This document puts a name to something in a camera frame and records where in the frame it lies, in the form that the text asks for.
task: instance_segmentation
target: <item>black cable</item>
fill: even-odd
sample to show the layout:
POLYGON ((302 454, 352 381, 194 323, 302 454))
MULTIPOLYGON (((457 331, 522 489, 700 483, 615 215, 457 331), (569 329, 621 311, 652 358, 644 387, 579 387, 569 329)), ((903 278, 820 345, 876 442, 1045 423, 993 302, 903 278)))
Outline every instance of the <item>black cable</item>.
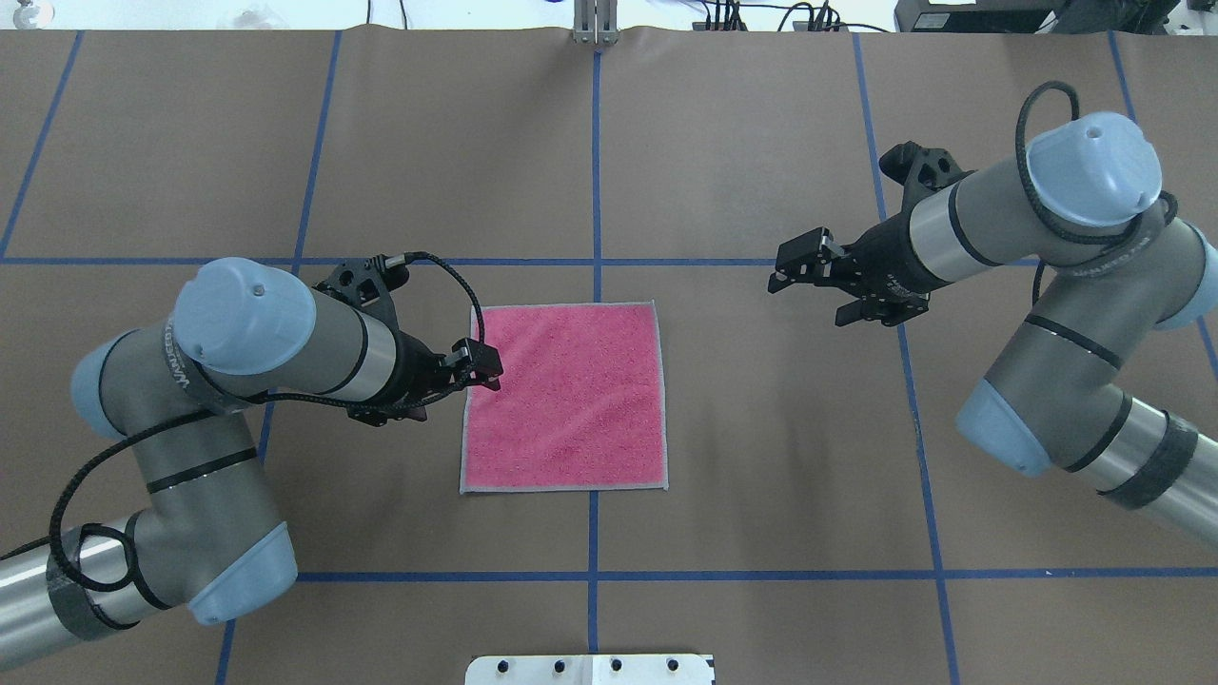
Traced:
POLYGON ((39 538, 38 540, 33 540, 33 541, 26 542, 24 545, 17 547, 16 550, 13 550, 11 552, 6 552, 2 556, 0 556, 0 562, 2 562, 4 559, 9 559, 9 558, 12 558, 12 557, 16 557, 17 555, 24 555, 26 552, 28 552, 30 550, 37 550, 38 547, 41 547, 48 541, 50 541, 50 539, 51 539, 50 536, 43 536, 43 538, 39 538))
MULTIPOLYGON (((470 305, 473 305, 474 307, 474 317, 477 322, 477 341, 485 344, 486 322, 482 317, 482 305, 481 302, 477 301, 477 295, 474 294, 474 289, 470 288, 469 283, 460 275, 460 273, 458 273, 457 269, 453 268, 452 264, 449 264, 447 261, 432 255, 431 252, 406 252, 403 257, 407 264, 419 260, 432 262, 440 268, 445 269, 448 273, 448 275, 452 275, 453 279, 457 280, 457 283, 462 286, 462 289, 465 290, 465 294, 469 296, 470 305)), ((476 351, 470 351, 471 363, 476 363, 476 356, 477 356, 476 351)), ((311 402, 315 405, 326 405, 341 408, 381 410, 381 411, 386 408, 392 408, 392 410, 404 411, 404 410, 425 407, 428 405, 438 402, 440 400, 443 400, 445 397, 452 395, 453 392, 464 390, 465 388, 469 386, 471 382, 473 382, 471 377, 460 378, 453 382, 443 390, 441 390, 440 392, 434 392, 426 397, 421 397, 413 402, 393 403, 387 406, 364 405, 359 402, 343 402, 341 400, 333 400, 330 397, 319 397, 315 395, 304 395, 300 392, 264 392, 263 395, 250 399, 248 401, 257 405, 264 405, 267 402, 276 402, 276 401, 298 401, 298 402, 311 402)), ((80 467, 77 470, 77 473, 68 481, 67 486, 60 494, 60 499, 55 502, 55 508, 51 511, 50 529, 48 531, 46 538, 27 542, 21 547, 17 547, 16 550, 7 552, 2 557, 0 557, 0 559, 6 559, 28 552, 29 550, 37 548, 41 545, 49 544, 50 556, 55 561, 55 566, 58 567, 58 569, 63 573, 63 575, 66 575, 73 583, 88 590, 93 590, 95 592, 113 592, 116 590, 122 590, 123 587, 129 585, 135 579, 135 563, 134 563, 135 540, 133 540, 129 535, 127 535, 122 530, 114 530, 112 528, 106 528, 96 523, 86 523, 83 527, 80 527, 82 544, 84 542, 84 539, 88 538, 89 535, 104 535, 106 538, 112 538, 113 540, 117 540, 123 546, 123 553, 127 557, 127 573, 119 580, 116 580, 113 583, 101 583, 99 580, 89 578, 80 570, 78 566, 74 566, 68 559, 67 551, 63 548, 63 516, 67 513, 68 505, 72 502, 72 497, 76 496, 77 490, 80 489, 80 485, 84 483, 85 478, 88 478, 89 474, 94 472, 94 469, 96 469, 99 466, 105 463, 114 455, 118 455, 119 452, 127 450, 128 447, 138 442, 141 442, 144 440, 147 440, 153 435, 164 433, 166 430, 180 428, 183 425, 195 423, 213 416, 216 414, 208 410, 200 410, 194 413, 172 418, 162 423, 158 423, 151 428, 146 428, 102 450, 97 456, 89 460, 83 467, 80 467)))
POLYGON ((1045 278, 1045 261, 1037 262, 1037 274, 1032 277, 1032 306, 1040 301, 1040 282, 1045 278))
POLYGON ((1146 10, 1149 10, 1149 9, 1150 9, 1150 0, 1144 0, 1141 2, 1141 11, 1138 12, 1138 18, 1134 20, 1134 23, 1130 27, 1130 32, 1132 33, 1141 33, 1142 32, 1141 23, 1142 23, 1142 21, 1146 20, 1146 10))
MULTIPOLYGON (((1084 235, 1074 233, 1057 223, 1052 212, 1040 201, 1040 194, 1037 193, 1037 188, 1032 184, 1027 150, 1028 115, 1032 113, 1032 106, 1037 100, 1050 90, 1061 90, 1066 94, 1066 98, 1069 99, 1069 118, 1071 121, 1078 119, 1078 91, 1067 83, 1060 80, 1041 83, 1023 100, 1023 106, 1019 107, 1019 118, 1015 123, 1015 166, 1019 172, 1019 183, 1023 185, 1023 194, 1027 196, 1028 204, 1032 205, 1032 211, 1037 213, 1040 223, 1045 224, 1057 238, 1079 245, 1116 245, 1128 238, 1132 232, 1127 229, 1121 235, 1084 235)), ((1130 223, 1130 228, 1136 228, 1133 222, 1130 223)))
POLYGON ((812 24, 812 12, 815 12, 816 9, 812 7, 811 2, 795 2, 790 7, 787 7, 787 13, 784 13, 782 16, 782 21, 778 22, 778 28, 775 29, 775 30, 781 32, 782 27, 787 26, 787 18, 790 17, 790 13, 794 12, 795 10, 798 10, 799 7, 808 7, 808 26, 811 26, 812 24))
POLYGON ((808 30, 822 30, 825 24, 831 23, 829 12, 832 11, 833 9, 829 7, 829 0, 825 0, 820 10, 816 11, 816 18, 812 20, 811 24, 809 24, 808 30))
POLYGON ((1180 211, 1180 202, 1167 190, 1158 191, 1158 199, 1167 202, 1167 211, 1163 212, 1163 225, 1167 225, 1175 221, 1177 212, 1180 211))
MULTIPOLYGON (((702 2, 703 5, 706 4, 705 0, 698 0, 698 1, 702 2)), ((789 10, 790 9, 790 5, 765 5, 765 4, 756 4, 756 2, 736 2, 734 0, 733 0, 732 4, 733 5, 738 5, 741 7, 761 7, 762 10, 789 10)))
MULTIPOLYGON (((68 562, 67 552, 63 550, 63 514, 67 512, 68 503, 72 501, 72 497, 73 495, 76 495, 76 491, 80 489, 80 484, 84 483, 84 479, 110 457, 113 457, 114 455, 122 452, 123 450, 130 447, 132 445, 135 445, 136 442, 140 442, 143 440, 147 440, 153 435, 164 433, 166 430, 172 430, 174 428, 180 428, 189 423, 195 423, 196 421, 202 421, 205 418, 213 416, 216 414, 213 414, 207 410, 200 410, 194 413, 189 413, 185 416, 180 416, 158 423, 152 428, 146 428, 129 438, 125 438, 119 442, 114 442, 110 447, 106 447, 96 457, 89 460, 88 463, 85 463, 83 467, 80 467, 79 470, 77 470, 76 475, 72 477, 72 480, 68 481, 67 488, 65 488, 63 492, 60 494, 58 501, 55 502, 55 508, 51 511, 50 531, 48 533, 49 538, 48 544, 50 544, 51 546, 51 558, 55 559, 55 566, 58 567, 60 572, 62 572, 63 575, 68 577, 77 585, 80 585, 88 590, 94 590, 95 592, 113 592, 116 590, 122 590, 132 581, 135 573, 134 568, 128 568, 127 575, 124 575, 121 580, 117 580, 114 583, 100 583, 97 580, 94 580, 93 578, 89 578, 80 570, 79 567, 73 566, 71 562, 68 562)), ((117 536, 114 539, 123 545, 123 551, 127 553, 128 557, 130 557, 134 553, 135 542, 130 538, 124 535, 122 531, 116 531, 116 533, 117 536)))
MULTIPOLYGON (((1040 194, 1037 193, 1037 188, 1032 184, 1032 173, 1028 171, 1028 152, 1027 152, 1027 128, 1028 128, 1028 115, 1032 112, 1032 106, 1035 104, 1037 99, 1050 90, 1061 90, 1069 99, 1069 118, 1071 121, 1077 121, 1079 116, 1078 105, 1078 91, 1067 83, 1060 80, 1050 80, 1041 83, 1033 90, 1024 100, 1023 106, 1019 107, 1019 118, 1015 123, 1015 162, 1016 168, 1019 172, 1019 183, 1023 185, 1023 194, 1028 199, 1028 204, 1032 205, 1032 211, 1037 213, 1037 218, 1040 223, 1054 233, 1057 238, 1066 240, 1067 243, 1075 243, 1079 245, 1105 245, 1108 250, 1121 245, 1128 240, 1138 228, 1141 225, 1141 215, 1138 215, 1129 222, 1125 230, 1117 235, 1084 235, 1082 233, 1074 233, 1068 230, 1057 223, 1052 212, 1040 201, 1040 194)), ((1167 202, 1167 211, 1163 215, 1163 223, 1168 224, 1175 219, 1175 215, 1179 211, 1179 202, 1175 195, 1170 193, 1160 191, 1158 199, 1167 202)), ((1045 261, 1040 260, 1037 264, 1037 273, 1032 279, 1032 303, 1035 305, 1040 300, 1040 283, 1045 273, 1045 261)))
POLYGON ((482 305, 479 303, 477 295, 474 294, 474 289, 469 286, 469 283, 466 283, 465 279, 462 278, 459 273, 457 273, 457 269, 454 269, 452 264, 432 255, 431 252, 407 252, 404 256, 406 256, 406 263, 415 262, 419 260, 426 260, 436 264, 437 267, 445 269, 446 272, 448 272, 448 275, 453 277, 453 280, 456 280, 457 284, 462 286, 462 290, 465 291, 465 295, 469 296, 469 303, 473 305, 474 307, 474 318, 477 321, 477 341, 486 342, 486 332, 485 332, 486 322, 482 321, 482 305))
POLYGON ((828 24, 822 30, 832 30, 832 29, 836 29, 836 28, 850 28, 850 27, 870 28, 871 30, 878 30, 879 33, 892 33, 887 28, 879 28, 878 26, 875 26, 875 24, 864 24, 864 23, 859 23, 859 22, 838 22, 838 23, 828 24))

